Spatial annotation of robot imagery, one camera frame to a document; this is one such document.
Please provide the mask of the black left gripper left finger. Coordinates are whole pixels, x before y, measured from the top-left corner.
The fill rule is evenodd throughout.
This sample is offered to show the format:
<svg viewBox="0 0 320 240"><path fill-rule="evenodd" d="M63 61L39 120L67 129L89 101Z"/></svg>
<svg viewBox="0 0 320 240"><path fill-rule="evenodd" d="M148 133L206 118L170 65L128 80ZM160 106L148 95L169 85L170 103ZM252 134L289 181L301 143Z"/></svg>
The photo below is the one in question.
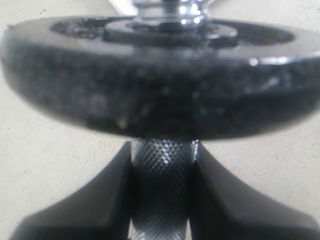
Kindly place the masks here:
<svg viewBox="0 0 320 240"><path fill-rule="evenodd" d="M126 240L131 219L131 144L89 183L18 225L12 240Z"/></svg>

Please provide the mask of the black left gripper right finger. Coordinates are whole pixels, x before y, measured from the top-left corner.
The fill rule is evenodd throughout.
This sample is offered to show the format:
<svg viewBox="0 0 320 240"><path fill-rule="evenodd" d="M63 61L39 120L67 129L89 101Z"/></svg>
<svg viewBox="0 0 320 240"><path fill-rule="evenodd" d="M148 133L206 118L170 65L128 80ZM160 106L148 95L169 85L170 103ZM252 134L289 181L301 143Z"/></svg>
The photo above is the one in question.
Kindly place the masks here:
<svg viewBox="0 0 320 240"><path fill-rule="evenodd" d="M194 240L318 240L310 215L247 185L202 145L193 167L189 222Z"/></svg>

